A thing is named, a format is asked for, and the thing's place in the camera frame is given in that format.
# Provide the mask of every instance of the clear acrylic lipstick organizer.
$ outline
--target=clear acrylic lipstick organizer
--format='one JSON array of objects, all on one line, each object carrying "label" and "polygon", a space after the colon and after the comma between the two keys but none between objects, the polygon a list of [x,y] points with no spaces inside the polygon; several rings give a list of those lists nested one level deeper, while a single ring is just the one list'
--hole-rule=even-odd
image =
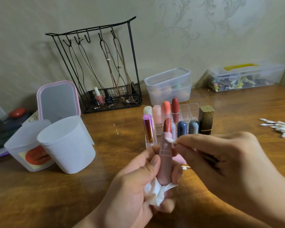
[{"label": "clear acrylic lipstick organizer", "polygon": [[[179,115],[178,115],[178,121],[185,121],[187,123],[187,133],[189,130],[189,122],[192,120],[198,120],[198,114],[199,114],[199,105],[198,103],[190,103],[190,104],[183,104],[179,106]],[[171,122],[175,123],[172,117],[172,113],[169,115],[159,115],[155,116],[154,115],[154,121],[160,121],[161,123],[155,123],[154,127],[154,138],[155,142],[154,143],[147,143],[146,136],[145,136],[145,142],[146,142],[146,147],[150,147],[153,145],[160,145],[161,142],[161,134],[163,133],[163,122],[165,121],[164,119],[170,118]]]}]

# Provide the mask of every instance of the pink lipstick tube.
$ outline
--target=pink lipstick tube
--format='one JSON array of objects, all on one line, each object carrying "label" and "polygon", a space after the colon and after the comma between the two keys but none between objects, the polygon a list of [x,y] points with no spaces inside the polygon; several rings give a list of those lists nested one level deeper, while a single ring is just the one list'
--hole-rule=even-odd
[{"label": "pink lipstick tube", "polygon": [[167,185],[171,182],[172,172],[172,144],[167,142],[166,138],[172,138],[169,132],[163,132],[160,145],[160,169],[157,174],[157,180],[161,185]]}]

